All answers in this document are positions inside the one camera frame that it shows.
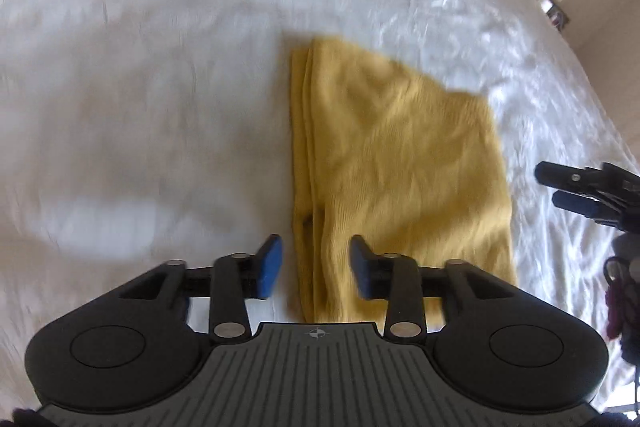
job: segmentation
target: white fabric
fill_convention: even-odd
[[[489,98],[520,284],[604,331],[612,231],[554,209],[533,169],[634,167],[534,0],[1,0],[4,416],[36,404],[22,356],[39,327],[166,259],[205,266],[280,233],[276,295],[250,314],[298,318],[287,60],[318,33]],[[629,376],[611,353],[600,398]]]

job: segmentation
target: folded yellow fabric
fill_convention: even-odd
[[[514,282],[511,200],[486,101],[335,38],[291,63],[293,232],[308,322],[377,321],[348,244],[422,266],[465,259]],[[427,302],[427,318],[439,303]]]

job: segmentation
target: bed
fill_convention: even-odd
[[[2,415],[37,404],[22,356],[38,328],[167,259],[206,266],[279,233],[275,295],[250,318],[299,319],[287,61],[315,34],[490,100],[519,284],[604,333],[613,231],[554,209],[533,169],[637,166],[534,0],[1,0]],[[596,406],[631,377],[609,349]]]

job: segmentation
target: shiny white sheet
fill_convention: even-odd
[[[142,270],[286,245],[252,323],[297,318],[287,57],[340,34],[484,94],[520,285],[604,331],[612,231],[554,210],[540,160],[634,168],[533,0],[0,0],[0,412],[31,335]],[[192,323],[203,328],[203,303]],[[598,403],[629,377],[612,363]]]

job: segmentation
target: gray ribbed plate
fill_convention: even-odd
[[[597,415],[587,404],[545,415],[478,405],[420,348],[388,343],[372,324],[264,324],[247,343],[214,349],[187,386],[144,409],[40,413],[60,427],[574,427]]]

